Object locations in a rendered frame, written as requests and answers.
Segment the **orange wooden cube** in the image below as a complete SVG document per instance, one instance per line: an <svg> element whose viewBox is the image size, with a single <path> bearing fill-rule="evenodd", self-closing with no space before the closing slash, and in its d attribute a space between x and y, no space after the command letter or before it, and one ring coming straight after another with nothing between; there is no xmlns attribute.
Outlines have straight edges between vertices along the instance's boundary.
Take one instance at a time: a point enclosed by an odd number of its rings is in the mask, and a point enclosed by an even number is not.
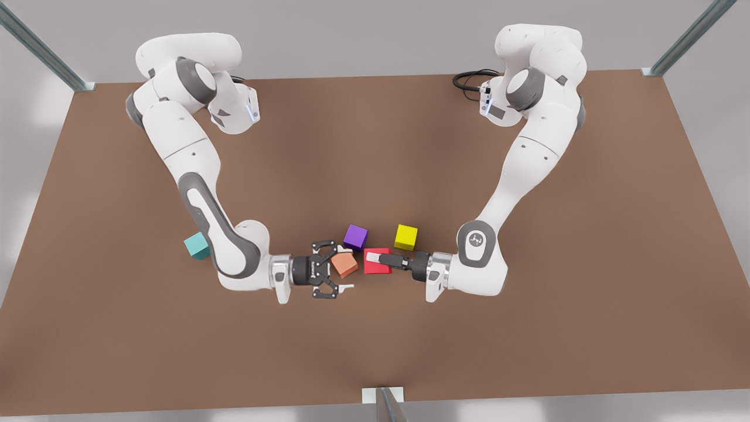
<svg viewBox="0 0 750 422"><path fill-rule="evenodd" d="M352 252L339 252L330 259L340 278L346 278L359 269L358 262Z"/></svg>

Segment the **purple wooden cube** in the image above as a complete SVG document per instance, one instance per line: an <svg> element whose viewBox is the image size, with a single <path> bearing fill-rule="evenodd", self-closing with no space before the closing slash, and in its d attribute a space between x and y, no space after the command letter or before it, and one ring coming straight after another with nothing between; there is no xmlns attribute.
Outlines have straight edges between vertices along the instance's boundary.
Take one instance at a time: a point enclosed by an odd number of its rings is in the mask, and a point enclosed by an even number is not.
<svg viewBox="0 0 750 422"><path fill-rule="evenodd" d="M363 251L368 238L368 230L363 227L350 224L343 238L343 246L354 251Z"/></svg>

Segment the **yellow wooden cube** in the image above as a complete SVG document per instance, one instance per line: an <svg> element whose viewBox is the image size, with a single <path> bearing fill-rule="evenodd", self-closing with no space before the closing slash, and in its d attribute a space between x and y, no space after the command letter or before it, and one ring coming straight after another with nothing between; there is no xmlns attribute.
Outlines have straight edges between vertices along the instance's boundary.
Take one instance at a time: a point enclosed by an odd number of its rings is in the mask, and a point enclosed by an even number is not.
<svg viewBox="0 0 750 422"><path fill-rule="evenodd" d="M416 237L418 234L418 228L411 227L403 224L397 225L396 239L394 240L394 248L413 251L416 244Z"/></svg>

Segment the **silver frame post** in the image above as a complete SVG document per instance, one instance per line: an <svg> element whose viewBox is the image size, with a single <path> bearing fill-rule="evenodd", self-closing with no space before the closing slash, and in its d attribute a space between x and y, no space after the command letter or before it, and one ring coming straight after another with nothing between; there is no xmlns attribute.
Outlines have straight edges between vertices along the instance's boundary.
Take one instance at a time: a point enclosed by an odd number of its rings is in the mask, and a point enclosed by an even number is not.
<svg viewBox="0 0 750 422"><path fill-rule="evenodd" d="M718 20L731 9L738 0L712 0L712 3L701 13L691 26L666 50L650 67L640 69L643 77L664 77L680 60L686 51L711 29Z"/></svg>
<svg viewBox="0 0 750 422"><path fill-rule="evenodd" d="M408 422L401 403L403 387L371 387L362 389L362 403L375 404L377 422Z"/></svg>
<svg viewBox="0 0 750 422"><path fill-rule="evenodd" d="M88 93L96 88L95 82L84 81L72 68L48 47L24 21L0 0L0 26L21 43L27 51L44 64L56 77L75 93Z"/></svg>

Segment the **teal wooden cube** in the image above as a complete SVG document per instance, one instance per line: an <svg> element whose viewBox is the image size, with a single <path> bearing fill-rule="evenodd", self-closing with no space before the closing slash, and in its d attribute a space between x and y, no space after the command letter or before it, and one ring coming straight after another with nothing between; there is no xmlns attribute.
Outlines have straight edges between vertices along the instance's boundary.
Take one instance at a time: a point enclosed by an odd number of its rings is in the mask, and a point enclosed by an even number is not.
<svg viewBox="0 0 750 422"><path fill-rule="evenodd" d="M185 239L184 245L190 256L196 261L203 261L206 257L211 256L209 243L201 232L197 232Z"/></svg>

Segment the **red wooden cube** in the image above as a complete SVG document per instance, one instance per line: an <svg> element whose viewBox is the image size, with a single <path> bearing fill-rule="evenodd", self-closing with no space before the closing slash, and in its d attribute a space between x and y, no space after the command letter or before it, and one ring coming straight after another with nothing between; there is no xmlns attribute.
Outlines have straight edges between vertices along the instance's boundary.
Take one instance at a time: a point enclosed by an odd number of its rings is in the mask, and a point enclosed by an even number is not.
<svg viewBox="0 0 750 422"><path fill-rule="evenodd" d="M370 259L373 254L375 256L380 256L381 254L390 254L391 249L390 248L366 248L363 250L363 264L364 264L364 273L365 274L391 274L392 269L391 267L380 264L379 258L375 257L375 259Z"/></svg>

